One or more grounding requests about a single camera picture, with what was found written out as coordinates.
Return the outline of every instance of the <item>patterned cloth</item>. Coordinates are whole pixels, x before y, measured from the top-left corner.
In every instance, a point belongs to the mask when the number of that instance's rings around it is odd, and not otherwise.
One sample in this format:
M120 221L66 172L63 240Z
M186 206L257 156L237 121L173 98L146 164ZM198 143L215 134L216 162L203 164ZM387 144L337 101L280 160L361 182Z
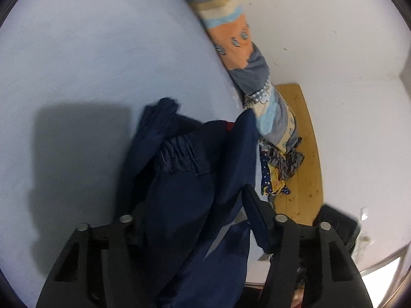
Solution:
M186 0L236 86L244 109L252 108L260 134L283 153L297 141L292 110L270 81L270 70L251 40L249 25L236 0Z
M264 139L260 139L260 160L263 178L261 181L262 195L289 195L290 189L285 181L294 176L304 160L304 155L296 150L302 138L298 138L295 148L287 153L281 152L277 147Z

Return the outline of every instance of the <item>light blue fabric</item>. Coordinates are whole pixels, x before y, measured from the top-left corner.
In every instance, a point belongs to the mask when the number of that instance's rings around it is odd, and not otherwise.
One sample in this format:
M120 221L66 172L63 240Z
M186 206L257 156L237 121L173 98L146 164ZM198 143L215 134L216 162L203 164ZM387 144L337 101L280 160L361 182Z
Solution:
M204 20L204 26L207 29L210 28L216 28L219 25L222 24L226 24L226 23L231 23L233 21L235 21L237 18L240 17L240 15L242 14L242 8L240 6L238 6L232 14L224 16L224 17L220 17L220 18L212 18L210 20Z
M257 128L262 136L269 134L273 129L273 122L277 113L277 92L273 88L270 98L270 105L266 112L257 118Z

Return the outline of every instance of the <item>patterned blanket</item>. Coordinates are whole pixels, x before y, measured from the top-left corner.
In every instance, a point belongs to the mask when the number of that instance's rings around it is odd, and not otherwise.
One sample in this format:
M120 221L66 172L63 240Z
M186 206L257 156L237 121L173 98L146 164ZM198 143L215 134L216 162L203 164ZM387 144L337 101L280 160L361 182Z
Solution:
M236 0L186 0L201 20L234 84L252 108L260 134L282 153L297 143L292 109L270 81L270 70L252 42L249 25Z

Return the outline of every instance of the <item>white wall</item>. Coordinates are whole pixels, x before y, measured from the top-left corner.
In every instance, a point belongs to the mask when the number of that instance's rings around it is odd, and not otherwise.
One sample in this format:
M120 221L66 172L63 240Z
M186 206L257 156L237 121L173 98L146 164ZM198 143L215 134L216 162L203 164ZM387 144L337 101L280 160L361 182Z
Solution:
M368 207L372 244L357 264L373 265L411 240L411 105L399 78L410 30L390 0L239 1L272 81L303 89L325 202L357 217Z

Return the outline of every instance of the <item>red fabric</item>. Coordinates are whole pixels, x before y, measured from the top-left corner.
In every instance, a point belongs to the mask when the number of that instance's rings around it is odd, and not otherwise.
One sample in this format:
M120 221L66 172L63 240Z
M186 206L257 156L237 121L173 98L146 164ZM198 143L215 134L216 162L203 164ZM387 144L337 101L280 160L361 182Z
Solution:
M231 129L233 128L234 123L231 123L229 121L226 121L226 130L227 131L231 131Z

